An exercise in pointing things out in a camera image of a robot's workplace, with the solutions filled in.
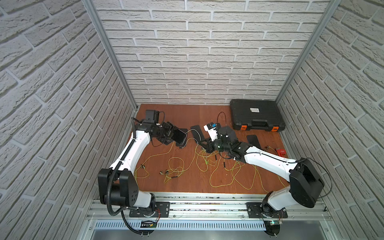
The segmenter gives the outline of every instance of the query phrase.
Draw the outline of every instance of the wooden floor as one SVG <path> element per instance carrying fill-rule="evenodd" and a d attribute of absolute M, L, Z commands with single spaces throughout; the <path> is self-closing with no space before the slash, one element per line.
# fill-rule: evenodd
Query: wooden floor
<path fill-rule="evenodd" d="M 209 137 L 208 133 L 204 131 L 203 126 L 210 122 L 216 122 L 217 115 L 219 112 L 223 111 L 227 116 L 227 125 L 232 126 L 230 108 L 229 106 L 204 106 L 204 105 L 165 105 L 165 104 L 142 104 L 140 110 L 136 116 L 137 119 L 142 119 L 145 117 L 145 110 L 154 109 L 157 111 L 164 111 L 166 114 L 165 121 L 169 121 L 178 128 L 190 129 L 191 126 L 200 125 L 204 136 Z M 218 122 L 224 126 L 225 118 L 224 114 L 221 114 Z M 264 130 L 251 130 L 251 131 L 235 131 L 239 141 L 247 142 L 247 135 L 256 134 L 260 145 L 262 148 L 265 146 L 270 146 L 273 149 L 275 148 L 284 148 L 281 141 L 280 135 L 277 132 L 266 132 Z M 188 133 L 188 138 L 192 137 L 192 133 Z M 159 145 L 160 142 L 153 138 L 154 145 Z M 150 143 L 144 150 L 141 155 L 139 162 L 137 164 L 137 176 L 144 177 L 147 175 L 144 169 L 140 168 L 141 164 L 149 157 L 155 154 L 168 152 L 171 148 L 171 145 L 161 145 L 159 147 L 153 147 Z M 278 176 L 272 172 L 269 172 L 263 168 L 257 167 L 259 175 L 256 173 L 255 168 L 252 165 L 245 164 L 241 167 L 239 173 L 236 175 L 236 180 L 241 183 L 244 187 L 250 188 L 252 186 L 253 178 L 255 176 L 255 181 L 253 187 L 250 190 L 244 189 L 238 182 L 233 181 L 232 184 L 232 175 L 231 171 L 226 171 L 223 166 L 223 159 L 220 160 L 220 163 L 210 162 L 212 165 L 205 164 L 205 161 L 202 157 L 197 159 L 197 164 L 201 170 L 206 170 L 202 172 L 199 170 L 196 164 L 196 158 L 194 162 L 192 159 L 194 157 L 196 143 L 193 139 L 188 141 L 187 145 L 183 149 L 179 149 L 176 146 L 172 147 L 172 150 L 168 154 L 155 156 L 150 158 L 144 165 L 146 170 L 149 172 L 149 176 L 146 178 L 138 178 L 137 183 L 139 189 L 142 191 L 148 192 L 205 192 L 205 193 L 231 193 L 231 194 L 265 194 L 262 185 L 260 183 L 260 177 L 263 182 L 264 189 L 269 191 L 280 190 L 284 186 L 279 181 Z M 197 152 L 200 152 L 202 149 L 199 146 Z M 176 168 L 182 166 L 182 161 L 180 159 L 171 159 L 170 167 L 168 166 L 168 160 L 172 157 L 180 157 L 185 162 L 184 169 L 191 164 L 191 167 L 183 172 L 180 177 L 170 179 L 167 183 L 164 183 L 165 176 L 160 175 L 159 172 Z M 210 159 L 215 161 L 215 156 L 212 156 Z M 233 159 L 225 160 L 225 166 L 227 169 L 231 169 L 235 164 Z M 217 168 L 213 173 L 211 178 L 211 184 L 213 186 L 230 184 L 228 186 L 222 187 L 212 187 L 210 185 L 210 177 L 212 172 Z M 289 185 L 287 181 L 281 179 L 284 185 Z"/>

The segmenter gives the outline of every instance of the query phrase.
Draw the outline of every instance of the brick wall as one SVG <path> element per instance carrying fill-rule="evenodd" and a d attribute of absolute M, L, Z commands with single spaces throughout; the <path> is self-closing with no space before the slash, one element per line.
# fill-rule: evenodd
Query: brick wall
<path fill-rule="evenodd" d="M 136 101 L 275 99 L 328 1 L 94 0 Z"/>
<path fill-rule="evenodd" d="M 279 103 L 296 156 L 331 175 L 324 201 L 344 239 L 384 237 L 383 5 L 342 0 Z"/>
<path fill-rule="evenodd" d="M 131 111 L 81 1 L 0 1 L 0 239 L 74 239 Z"/>

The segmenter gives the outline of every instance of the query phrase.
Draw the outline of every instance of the robotic arm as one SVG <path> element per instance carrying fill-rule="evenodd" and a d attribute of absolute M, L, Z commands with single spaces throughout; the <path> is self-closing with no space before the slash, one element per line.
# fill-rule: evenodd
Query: robotic arm
<path fill-rule="evenodd" d="M 123 152 L 109 169 L 100 170 L 100 202 L 107 205 L 111 215 L 116 215 L 125 208 L 139 208 L 149 213 L 156 210 L 154 195 L 138 189 L 134 179 L 136 164 L 152 137 L 166 145 L 172 141 L 183 144 L 186 140 L 186 134 L 177 127 L 169 122 L 159 124 L 158 121 L 159 112 L 155 110 L 147 110 L 146 118 L 136 125 L 132 120 L 134 131 Z M 198 144 L 205 148 L 207 153 L 225 151 L 236 161 L 260 166 L 290 182 L 290 186 L 266 195 L 261 206 L 264 216 L 272 217 L 277 211 L 294 204 L 314 207 L 324 182 L 308 159 L 287 159 L 260 150 L 251 144 L 239 142 L 234 130 L 227 126 L 220 127 L 218 123 L 207 124 L 204 129 L 210 137 L 200 139 Z M 114 212 L 111 205 L 121 208 Z"/>

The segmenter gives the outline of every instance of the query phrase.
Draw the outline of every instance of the black phone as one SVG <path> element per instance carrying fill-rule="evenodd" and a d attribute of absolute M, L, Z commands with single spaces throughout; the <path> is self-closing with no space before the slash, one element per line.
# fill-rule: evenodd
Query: black phone
<path fill-rule="evenodd" d="M 172 140 L 182 145 L 187 138 L 187 134 L 180 129 L 173 129 L 173 135 L 171 137 Z"/>

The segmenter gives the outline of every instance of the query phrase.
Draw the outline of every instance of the case handle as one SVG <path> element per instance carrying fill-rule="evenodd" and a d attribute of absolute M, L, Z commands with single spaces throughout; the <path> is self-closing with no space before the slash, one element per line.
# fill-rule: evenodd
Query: case handle
<path fill-rule="evenodd" d="M 268 122 L 265 119 L 252 119 L 252 126 L 258 127 L 260 129 L 268 129 Z"/>

